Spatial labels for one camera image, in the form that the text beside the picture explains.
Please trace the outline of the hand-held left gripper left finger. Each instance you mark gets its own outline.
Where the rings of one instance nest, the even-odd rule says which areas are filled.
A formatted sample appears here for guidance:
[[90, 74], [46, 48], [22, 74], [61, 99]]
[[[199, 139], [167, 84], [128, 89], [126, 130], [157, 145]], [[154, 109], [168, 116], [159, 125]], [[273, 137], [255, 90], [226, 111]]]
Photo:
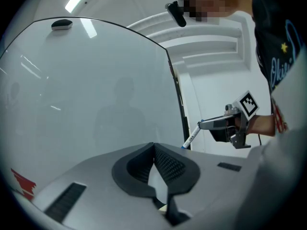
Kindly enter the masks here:
[[130, 196], [154, 198], [155, 189], [148, 185], [153, 164], [154, 144], [141, 145], [115, 162], [112, 167], [113, 180]]

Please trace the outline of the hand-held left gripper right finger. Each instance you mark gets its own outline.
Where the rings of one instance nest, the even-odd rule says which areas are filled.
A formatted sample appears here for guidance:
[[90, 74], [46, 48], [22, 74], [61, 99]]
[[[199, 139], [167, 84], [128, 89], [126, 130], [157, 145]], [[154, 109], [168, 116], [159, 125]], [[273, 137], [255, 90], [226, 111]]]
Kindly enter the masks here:
[[191, 191], [201, 175], [199, 166], [159, 143], [154, 143], [154, 164], [167, 185], [165, 218], [173, 226], [187, 221], [190, 217], [179, 212], [174, 196]]

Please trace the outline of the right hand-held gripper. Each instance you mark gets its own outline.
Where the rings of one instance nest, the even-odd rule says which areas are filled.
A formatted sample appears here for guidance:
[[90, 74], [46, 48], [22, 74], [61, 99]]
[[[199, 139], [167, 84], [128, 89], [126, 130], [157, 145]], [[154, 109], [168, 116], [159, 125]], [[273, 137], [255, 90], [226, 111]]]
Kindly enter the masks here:
[[201, 120], [198, 126], [202, 130], [209, 130], [216, 142], [229, 142], [235, 149], [250, 148], [246, 144], [247, 129], [258, 109], [254, 97], [247, 91], [225, 106], [223, 116]]

